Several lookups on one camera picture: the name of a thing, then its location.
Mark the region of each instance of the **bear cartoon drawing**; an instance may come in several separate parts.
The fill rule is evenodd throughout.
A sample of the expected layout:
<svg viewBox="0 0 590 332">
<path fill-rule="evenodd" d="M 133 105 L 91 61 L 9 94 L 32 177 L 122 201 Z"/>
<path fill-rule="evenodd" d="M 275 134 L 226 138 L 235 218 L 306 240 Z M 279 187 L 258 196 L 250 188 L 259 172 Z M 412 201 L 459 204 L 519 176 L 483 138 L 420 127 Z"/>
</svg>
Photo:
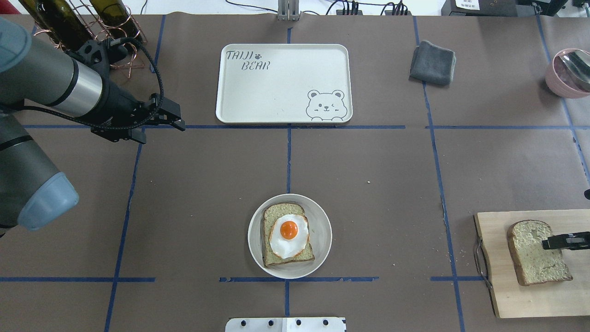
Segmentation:
<svg viewBox="0 0 590 332">
<path fill-rule="evenodd" d="M 311 90 L 307 93 L 309 104 L 305 112 L 312 121 L 343 120 L 348 109 L 344 106 L 344 93 L 334 90 L 332 93 L 319 93 Z"/>
</svg>

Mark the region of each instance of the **toast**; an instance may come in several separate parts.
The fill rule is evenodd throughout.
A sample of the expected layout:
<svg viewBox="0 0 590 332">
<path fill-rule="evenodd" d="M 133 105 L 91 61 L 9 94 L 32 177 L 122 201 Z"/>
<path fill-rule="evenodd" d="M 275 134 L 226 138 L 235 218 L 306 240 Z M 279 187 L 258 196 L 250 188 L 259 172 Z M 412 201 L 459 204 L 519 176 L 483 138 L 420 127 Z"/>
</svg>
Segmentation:
<svg viewBox="0 0 590 332">
<path fill-rule="evenodd" d="M 261 232 L 263 238 L 262 250 L 264 266 L 267 268 L 273 265 L 281 265 L 292 262 L 306 262 L 315 259 L 315 257 L 313 256 L 312 244 L 309 241 L 307 241 L 307 244 L 305 245 L 303 251 L 301 251 L 294 257 L 283 259 L 273 253 L 273 250 L 271 249 L 269 242 L 270 232 L 277 219 L 284 216 L 285 214 L 299 214 L 301 216 L 305 216 L 305 211 L 301 206 L 294 203 L 275 204 L 268 207 L 264 211 L 263 220 L 261 223 Z"/>
<path fill-rule="evenodd" d="M 508 228 L 507 236 L 519 285 L 573 280 L 561 250 L 543 249 L 541 241 L 553 236 L 548 224 L 539 220 L 522 220 Z"/>
</svg>

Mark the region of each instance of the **gray cloth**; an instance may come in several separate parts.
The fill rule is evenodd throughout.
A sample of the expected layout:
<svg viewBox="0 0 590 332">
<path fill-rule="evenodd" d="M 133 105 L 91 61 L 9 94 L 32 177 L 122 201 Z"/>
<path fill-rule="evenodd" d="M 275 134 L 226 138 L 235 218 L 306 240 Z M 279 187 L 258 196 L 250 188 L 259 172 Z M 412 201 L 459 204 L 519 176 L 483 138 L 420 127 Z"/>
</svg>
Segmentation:
<svg viewBox="0 0 590 332">
<path fill-rule="evenodd" d="M 449 85 L 455 72 L 455 52 L 423 40 L 414 49 L 409 75 L 428 83 Z"/>
</svg>

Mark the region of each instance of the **wooden cutting board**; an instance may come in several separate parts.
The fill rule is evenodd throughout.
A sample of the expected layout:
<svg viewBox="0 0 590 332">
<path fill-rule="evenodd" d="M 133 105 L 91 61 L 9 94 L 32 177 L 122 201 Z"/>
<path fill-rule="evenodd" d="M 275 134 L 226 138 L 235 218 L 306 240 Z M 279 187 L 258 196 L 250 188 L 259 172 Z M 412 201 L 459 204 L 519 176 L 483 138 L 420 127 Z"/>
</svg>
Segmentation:
<svg viewBox="0 0 590 332">
<path fill-rule="evenodd" d="M 484 212 L 475 216 L 499 318 L 590 315 L 590 250 L 563 250 L 572 281 L 520 286 L 506 232 L 526 219 L 546 222 L 554 235 L 590 231 L 590 210 Z"/>
</svg>

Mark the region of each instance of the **metal spoon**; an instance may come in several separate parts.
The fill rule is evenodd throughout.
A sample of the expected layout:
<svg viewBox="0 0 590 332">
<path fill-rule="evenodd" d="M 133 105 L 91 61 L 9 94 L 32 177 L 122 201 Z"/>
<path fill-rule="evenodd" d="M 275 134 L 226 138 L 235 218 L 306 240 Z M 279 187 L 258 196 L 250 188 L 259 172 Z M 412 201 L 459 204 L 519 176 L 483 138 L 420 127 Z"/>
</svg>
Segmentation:
<svg viewBox="0 0 590 332">
<path fill-rule="evenodd" d="M 563 54 L 559 58 L 569 70 L 576 85 L 580 89 L 590 92 L 590 55 L 581 50 L 575 50 Z"/>
</svg>

